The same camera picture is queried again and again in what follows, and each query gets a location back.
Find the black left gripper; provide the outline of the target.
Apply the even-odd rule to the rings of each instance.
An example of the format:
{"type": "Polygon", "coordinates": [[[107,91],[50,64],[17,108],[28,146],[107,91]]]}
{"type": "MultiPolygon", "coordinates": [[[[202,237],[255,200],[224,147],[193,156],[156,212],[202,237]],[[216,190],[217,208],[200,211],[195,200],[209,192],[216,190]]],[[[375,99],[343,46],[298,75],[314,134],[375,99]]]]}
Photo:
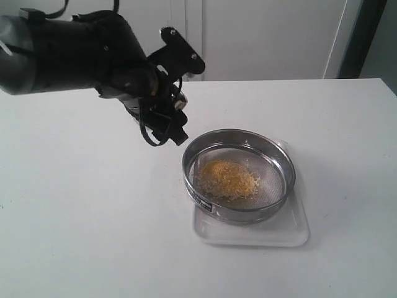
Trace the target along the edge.
{"type": "Polygon", "coordinates": [[[97,92],[104,99],[118,99],[135,118],[162,117],[164,145],[172,140],[182,145],[188,135],[183,126],[187,116],[181,111],[182,62],[180,56],[160,49],[144,53],[108,50],[97,59],[97,92]]]}

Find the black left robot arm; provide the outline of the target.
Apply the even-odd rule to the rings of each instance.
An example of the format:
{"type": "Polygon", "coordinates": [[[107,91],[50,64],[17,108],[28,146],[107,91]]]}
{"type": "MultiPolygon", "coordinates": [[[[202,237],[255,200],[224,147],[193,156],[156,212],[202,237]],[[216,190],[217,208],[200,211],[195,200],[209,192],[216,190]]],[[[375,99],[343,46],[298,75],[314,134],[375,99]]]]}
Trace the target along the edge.
{"type": "Polygon", "coordinates": [[[50,20],[35,9],[2,16],[1,89],[10,95],[95,89],[124,105],[150,145],[187,140],[180,87],[113,11],[71,20],[50,20]]]}

